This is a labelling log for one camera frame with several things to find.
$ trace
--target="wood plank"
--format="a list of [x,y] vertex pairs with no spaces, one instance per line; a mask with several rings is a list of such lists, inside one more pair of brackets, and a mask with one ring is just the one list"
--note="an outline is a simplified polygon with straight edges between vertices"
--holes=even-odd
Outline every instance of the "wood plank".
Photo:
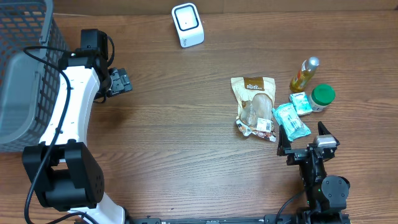
[[55,12],[89,16],[170,14],[174,6],[196,4],[200,14],[393,10],[398,0],[56,0]]
[[[134,85],[91,112],[88,146],[113,200],[134,217],[276,213],[302,189],[299,168],[276,156],[277,143],[242,137],[229,79],[275,78],[279,106],[288,102],[289,81],[302,61],[316,55],[321,66],[307,93],[329,83],[336,100],[302,117],[313,134],[293,146],[312,142],[323,121],[341,141],[326,171],[351,182],[344,212],[353,223],[396,223],[398,13],[210,14],[202,20],[205,42],[181,49],[169,16],[56,17],[73,49],[80,29],[109,34],[114,66],[126,68]],[[23,223],[30,183],[21,154],[0,154],[0,177],[0,223]],[[35,197],[30,212],[36,223],[60,216]]]

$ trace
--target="white label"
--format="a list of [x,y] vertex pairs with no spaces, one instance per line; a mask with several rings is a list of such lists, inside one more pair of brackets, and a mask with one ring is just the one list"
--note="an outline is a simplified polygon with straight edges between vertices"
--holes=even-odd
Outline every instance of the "white label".
[[257,130],[264,132],[271,132],[272,121],[264,118],[259,118],[257,120]]

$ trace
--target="plastic basket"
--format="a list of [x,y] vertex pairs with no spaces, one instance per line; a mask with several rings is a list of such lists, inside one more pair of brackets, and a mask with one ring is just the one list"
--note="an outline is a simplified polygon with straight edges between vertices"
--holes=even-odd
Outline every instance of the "plastic basket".
[[[39,143],[59,90],[59,73],[22,49],[44,45],[68,49],[52,17],[51,0],[0,0],[0,152]],[[33,52],[57,64],[61,52]]]

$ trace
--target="white jar with green lid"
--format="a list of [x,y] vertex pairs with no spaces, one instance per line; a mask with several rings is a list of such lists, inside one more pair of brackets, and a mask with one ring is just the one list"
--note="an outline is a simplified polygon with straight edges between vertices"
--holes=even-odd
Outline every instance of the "white jar with green lid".
[[327,84],[321,84],[312,90],[308,100],[311,104],[313,112],[321,112],[325,109],[334,99],[335,90]]

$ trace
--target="small blue package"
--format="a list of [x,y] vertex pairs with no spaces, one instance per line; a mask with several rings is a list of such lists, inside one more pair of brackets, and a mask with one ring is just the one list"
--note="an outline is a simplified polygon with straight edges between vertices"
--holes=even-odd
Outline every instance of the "small blue package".
[[290,94],[289,99],[299,116],[312,113],[312,108],[305,92]]
[[279,125],[283,125],[289,141],[311,134],[311,130],[301,121],[292,103],[280,105],[272,113]]

